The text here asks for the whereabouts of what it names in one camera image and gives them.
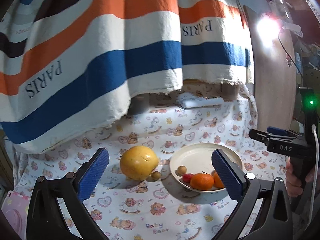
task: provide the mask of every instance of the pink plastic object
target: pink plastic object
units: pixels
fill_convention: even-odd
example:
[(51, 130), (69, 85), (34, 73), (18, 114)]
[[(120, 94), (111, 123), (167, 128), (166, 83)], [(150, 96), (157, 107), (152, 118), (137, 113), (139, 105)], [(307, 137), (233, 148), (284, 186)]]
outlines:
[(29, 203), (29, 197), (9, 191), (1, 208), (6, 219), (21, 239), (26, 239)]

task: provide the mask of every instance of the silver bolt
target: silver bolt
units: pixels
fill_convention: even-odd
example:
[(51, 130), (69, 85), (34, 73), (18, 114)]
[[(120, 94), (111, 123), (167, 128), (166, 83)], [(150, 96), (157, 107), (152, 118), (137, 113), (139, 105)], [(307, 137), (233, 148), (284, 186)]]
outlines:
[(248, 172), (248, 173), (246, 174), (246, 176), (247, 176), (248, 179), (255, 179), (255, 178), (256, 178), (256, 175), (254, 175), (254, 174), (251, 173), (251, 172)]
[(74, 172), (68, 172), (68, 173), (66, 174), (66, 178), (67, 178), (67, 179), (72, 179), (74, 176), (75, 176)]
[(44, 176), (40, 176), (38, 179), (37, 179), (37, 181), (40, 183), (40, 182), (42, 182), (42, 181), (44, 181)]

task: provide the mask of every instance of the finger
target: finger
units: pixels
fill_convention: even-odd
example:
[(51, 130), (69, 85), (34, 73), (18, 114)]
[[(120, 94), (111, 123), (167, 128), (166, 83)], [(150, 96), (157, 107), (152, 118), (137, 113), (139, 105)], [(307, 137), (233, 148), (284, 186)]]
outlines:
[(314, 174), (315, 174), (315, 167), (313, 167), (311, 171), (308, 173), (308, 175), (306, 176), (306, 182), (311, 182), (313, 180)]
[(288, 181), (286, 182), (285, 185), (287, 187), (287, 191), (288, 191), (288, 194), (290, 196), (292, 196), (292, 195), (301, 195), (303, 193), (303, 189), (302, 188), (296, 187), (296, 186), (290, 184), (290, 182), (288, 182)]
[(290, 184), (292, 184), (293, 186), (301, 187), (301, 180), (296, 176), (291, 173), (286, 173), (285, 176), (287, 177), (287, 181), (290, 182)]
[(290, 157), (286, 161), (285, 168), (286, 168), (288, 173), (292, 173), (293, 172), (293, 167), (292, 167), (292, 164), (290, 163)]

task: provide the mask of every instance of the red cherry tomato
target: red cherry tomato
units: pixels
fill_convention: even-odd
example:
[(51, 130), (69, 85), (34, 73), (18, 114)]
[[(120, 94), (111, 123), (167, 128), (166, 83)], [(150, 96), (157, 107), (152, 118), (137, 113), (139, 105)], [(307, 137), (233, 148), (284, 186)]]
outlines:
[(190, 183), (191, 178), (194, 176), (192, 173), (186, 173), (182, 176), (182, 180), (186, 183)]

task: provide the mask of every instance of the plate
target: plate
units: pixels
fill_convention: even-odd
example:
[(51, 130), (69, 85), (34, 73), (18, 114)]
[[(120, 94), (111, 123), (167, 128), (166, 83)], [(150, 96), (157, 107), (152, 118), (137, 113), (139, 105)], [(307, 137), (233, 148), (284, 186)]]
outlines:
[(196, 192), (219, 192), (225, 188), (218, 189), (212, 187), (211, 190), (197, 190), (190, 187), (189, 183), (182, 180), (182, 176), (176, 173), (179, 166), (186, 166), (187, 173), (202, 173), (203, 171), (211, 174), (214, 171), (211, 156), (216, 149), (222, 149), (229, 159), (242, 167), (242, 161), (233, 150), (215, 143), (195, 143), (185, 146), (174, 153), (170, 159), (169, 167), (174, 178), (184, 187)]

